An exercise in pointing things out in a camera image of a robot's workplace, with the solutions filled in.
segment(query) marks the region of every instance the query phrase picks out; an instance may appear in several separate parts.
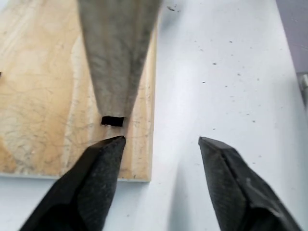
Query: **white surface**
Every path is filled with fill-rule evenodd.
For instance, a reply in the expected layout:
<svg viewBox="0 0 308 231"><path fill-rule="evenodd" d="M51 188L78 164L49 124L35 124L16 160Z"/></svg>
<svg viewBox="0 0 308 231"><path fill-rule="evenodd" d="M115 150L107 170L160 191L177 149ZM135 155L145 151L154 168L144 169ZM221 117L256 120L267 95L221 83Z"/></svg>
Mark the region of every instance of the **white surface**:
<svg viewBox="0 0 308 231"><path fill-rule="evenodd" d="M199 136L234 146L308 230L308 128L276 2L167 1L158 34L153 180L118 183L104 230L218 231ZM0 230L52 182L1 178Z"/></svg>

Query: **black rubber piece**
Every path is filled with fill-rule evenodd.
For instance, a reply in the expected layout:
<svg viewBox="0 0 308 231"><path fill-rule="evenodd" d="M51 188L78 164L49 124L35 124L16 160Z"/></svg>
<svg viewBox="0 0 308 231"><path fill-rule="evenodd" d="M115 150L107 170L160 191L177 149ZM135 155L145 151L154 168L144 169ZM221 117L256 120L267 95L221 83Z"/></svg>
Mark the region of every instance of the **black rubber piece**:
<svg viewBox="0 0 308 231"><path fill-rule="evenodd" d="M98 142L58 179L20 231L102 231L126 140Z"/></svg>
<svg viewBox="0 0 308 231"><path fill-rule="evenodd" d="M102 118L102 125L111 125L114 127L122 127L125 117L113 117L113 116L104 116Z"/></svg>
<svg viewBox="0 0 308 231"><path fill-rule="evenodd" d="M221 231L300 231L270 186L229 145L199 138L205 176Z"/></svg>

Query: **gray background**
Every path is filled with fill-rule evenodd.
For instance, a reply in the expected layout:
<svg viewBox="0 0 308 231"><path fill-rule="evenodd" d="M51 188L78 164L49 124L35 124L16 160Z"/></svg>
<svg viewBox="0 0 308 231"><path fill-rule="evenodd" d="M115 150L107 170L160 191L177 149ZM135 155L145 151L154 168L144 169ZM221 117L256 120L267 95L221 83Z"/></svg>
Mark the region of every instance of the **gray background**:
<svg viewBox="0 0 308 231"><path fill-rule="evenodd" d="M308 0L276 0L296 72L308 72Z"/></svg>

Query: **white table surface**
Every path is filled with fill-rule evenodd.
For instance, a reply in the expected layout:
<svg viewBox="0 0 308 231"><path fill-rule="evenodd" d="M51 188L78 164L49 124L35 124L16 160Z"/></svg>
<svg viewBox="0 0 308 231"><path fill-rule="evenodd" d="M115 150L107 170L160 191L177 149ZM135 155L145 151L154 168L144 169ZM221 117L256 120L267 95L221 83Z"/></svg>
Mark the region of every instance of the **white table surface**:
<svg viewBox="0 0 308 231"><path fill-rule="evenodd" d="M119 182L104 230L218 231L199 136L235 147L308 230L308 127L276 2L165 1L156 76L152 182ZM0 230L53 182L0 178Z"/></svg>

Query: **plywood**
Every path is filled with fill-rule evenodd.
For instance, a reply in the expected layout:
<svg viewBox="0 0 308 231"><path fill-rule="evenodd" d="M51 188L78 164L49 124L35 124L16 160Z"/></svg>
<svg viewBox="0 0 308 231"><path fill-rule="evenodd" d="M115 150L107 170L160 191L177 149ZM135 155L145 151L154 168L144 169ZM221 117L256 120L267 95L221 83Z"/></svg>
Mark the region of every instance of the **plywood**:
<svg viewBox="0 0 308 231"><path fill-rule="evenodd" d="M155 38L128 130L104 127L75 1L11 0L0 14L0 173L58 177L87 146L124 134L119 178L149 180Z"/></svg>

